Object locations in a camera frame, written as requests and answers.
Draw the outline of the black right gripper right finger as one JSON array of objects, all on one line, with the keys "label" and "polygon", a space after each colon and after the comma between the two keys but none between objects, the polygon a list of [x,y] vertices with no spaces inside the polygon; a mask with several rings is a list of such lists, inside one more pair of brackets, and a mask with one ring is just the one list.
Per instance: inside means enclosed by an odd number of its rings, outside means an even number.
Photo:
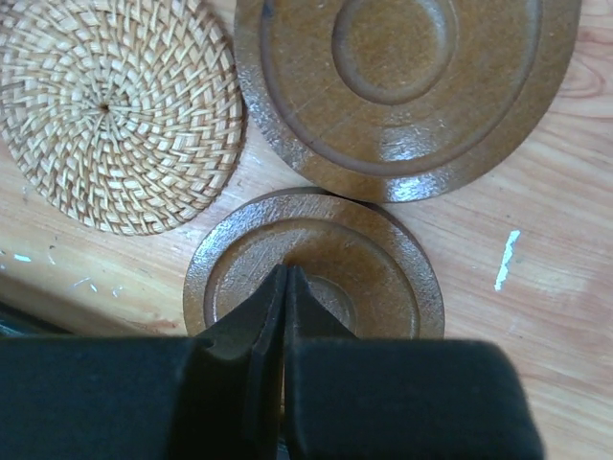
[{"label": "black right gripper right finger", "polygon": [[360,339],[299,267],[285,301],[285,421],[297,459],[540,459],[511,361],[455,339]]}]

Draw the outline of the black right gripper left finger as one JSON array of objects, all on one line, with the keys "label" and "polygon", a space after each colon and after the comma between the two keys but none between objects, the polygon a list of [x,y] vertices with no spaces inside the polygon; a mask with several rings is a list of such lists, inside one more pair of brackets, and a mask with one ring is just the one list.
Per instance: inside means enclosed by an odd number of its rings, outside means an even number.
[{"label": "black right gripper left finger", "polygon": [[287,268],[193,337],[171,430],[174,459],[273,459],[283,376]]}]

